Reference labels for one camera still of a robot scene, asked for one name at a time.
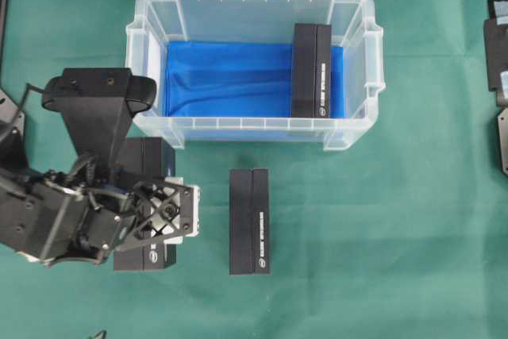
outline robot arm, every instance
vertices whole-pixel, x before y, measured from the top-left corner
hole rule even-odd
[[[113,250],[197,235],[198,187],[129,173],[116,162],[134,115],[152,106],[155,93],[153,80],[128,68],[65,69],[50,80],[42,106],[62,114],[78,153],[67,174],[29,168],[19,128],[3,123],[0,242],[49,266],[101,264]]]

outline black rectangular box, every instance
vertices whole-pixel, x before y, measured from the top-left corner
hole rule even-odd
[[[118,153],[117,164],[127,172],[147,177],[174,176],[175,150],[159,137],[127,138]],[[144,214],[150,213],[146,207]],[[147,245],[114,253],[114,271],[163,270],[175,262],[176,245]]]
[[[268,170],[229,172],[229,274],[270,274]]]
[[[315,24],[294,25],[291,67],[291,116],[293,118],[314,117],[316,30]]]
[[[314,118],[330,118],[332,26],[317,25]]]

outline clear plastic storage bin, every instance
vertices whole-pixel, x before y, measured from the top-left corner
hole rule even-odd
[[[295,23],[332,25],[343,47],[345,118],[164,117],[167,45],[174,40],[287,43]],[[383,29],[373,0],[136,0],[125,65],[157,82],[151,110],[135,123],[174,148],[198,141],[319,141],[349,148],[375,123],[383,77]]]

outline green table surface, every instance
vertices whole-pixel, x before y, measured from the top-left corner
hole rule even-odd
[[[201,233],[165,272],[46,269],[0,248],[0,337],[494,338],[508,331],[508,179],[483,47],[486,0],[375,0],[387,89],[345,152],[189,143]],[[10,0],[2,86],[118,67],[134,0]],[[38,170],[75,158],[61,117],[26,107]],[[132,129],[132,134],[140,134]],[[229,169],[270,169],[272,274],[229,276]]]

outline blue fabric lining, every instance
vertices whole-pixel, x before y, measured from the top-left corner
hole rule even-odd
[[[290,117],[291,44],[171,42],[165,115]],[[342,47],[332,49],[331,115],[344,117]]]

